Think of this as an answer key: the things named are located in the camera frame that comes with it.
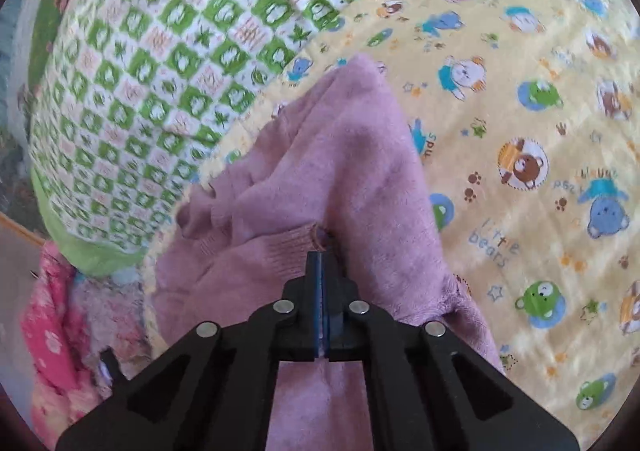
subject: blue star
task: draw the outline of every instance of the blue star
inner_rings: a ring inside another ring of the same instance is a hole
[[[486,293],[487,296],[489,296],[492,301],[495,303],[496,301],[498,301],[498,299],[500,299],[501,297],[504,297],[502,295],[502,285],[493,285],[490,289],[489,292]]]

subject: silver rivet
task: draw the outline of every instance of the silver rivet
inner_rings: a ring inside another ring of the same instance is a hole
[[[356,299],[356,301],[349,303],[349,310],[354,314],[366,314],[369,311],[369,303]]]
[[[281,299],[273,304],[273,309],[278,314],[288,314],[294,309],[295,305],[288,299]]]
[[[213,337],[214,335],[216,335],[218,333],[218,325],[216,325],[215,323],[212,322],[205,322],[205,323],[200,323],[197,327],[196,327],[196,333],[200,336],[200,337]]]
[[[440,337],[444,335],[444,332],[446,332],[447,329],[440,321],[429,321],[424,326],[424,331],[427,332],[430,336]]]

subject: yellow fabric with bear print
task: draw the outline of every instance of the yellow fabric with bear print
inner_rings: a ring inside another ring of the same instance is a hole
[[[637,33],[628,0],[357,0],[258,97],[201,181],[324,72],[371,56],[507,376],[587,449],[640,373]],[[148,295],[172,237],[170,225],[145,259]]]

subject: purple sweater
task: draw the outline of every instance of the purple sweater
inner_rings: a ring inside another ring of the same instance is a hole
[[[444,320],[501,369],[482,314],[444,262],[407,119],[363,55],[280,111],[206,190],[195,186],[177,224],[153,298],[169,344],[201,321],[239,323],[279,299],[326,230],[363,299],[407,323]],[[267,449],[369,451],[366,406],[357,363],[281,365]]]

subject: green fabric border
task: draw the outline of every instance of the green fabric border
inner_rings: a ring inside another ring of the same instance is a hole
[[[50,209],[49,199],[34,168],[31,168],[31,180],[38,199],[38,209],[49,236],[56,242],[60,253],[80,272],[90,276],[105,276],[142,261],[146,249],[126,254],[105,243],[89,243],[69,234],[62,221]]]

